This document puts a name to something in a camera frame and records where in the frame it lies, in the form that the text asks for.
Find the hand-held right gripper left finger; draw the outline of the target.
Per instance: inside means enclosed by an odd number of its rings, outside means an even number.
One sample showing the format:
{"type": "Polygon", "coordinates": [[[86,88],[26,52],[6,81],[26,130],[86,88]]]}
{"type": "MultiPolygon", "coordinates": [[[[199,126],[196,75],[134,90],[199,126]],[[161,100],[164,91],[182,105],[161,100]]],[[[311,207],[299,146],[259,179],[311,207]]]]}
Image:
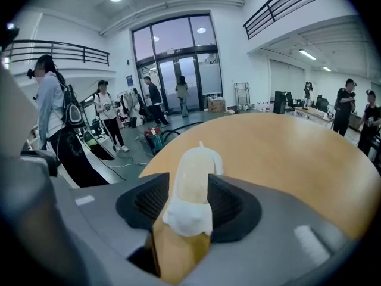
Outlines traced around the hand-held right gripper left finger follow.
{"type": "Polygon", "coordinates": [[[57,208],[86,266],[89,285],[164,285],[128,261],[144,246],[149,232],[131,228],[115,209],[130,187],[122,183],[72,189],[52,178],[57,208]]]}

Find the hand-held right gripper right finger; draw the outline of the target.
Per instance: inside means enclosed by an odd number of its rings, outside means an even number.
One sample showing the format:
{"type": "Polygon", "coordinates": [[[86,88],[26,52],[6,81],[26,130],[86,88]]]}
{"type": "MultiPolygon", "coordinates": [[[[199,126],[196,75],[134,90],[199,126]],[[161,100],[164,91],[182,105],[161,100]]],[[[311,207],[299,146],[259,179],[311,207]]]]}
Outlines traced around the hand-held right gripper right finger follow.
{"type": "Polygon", "coordinates": [[[322,285],[357,247],[293,195],[226,176],[211,180],[256,197],[261,218],[243,239],[212,244],[185,285],[322,285]]]}

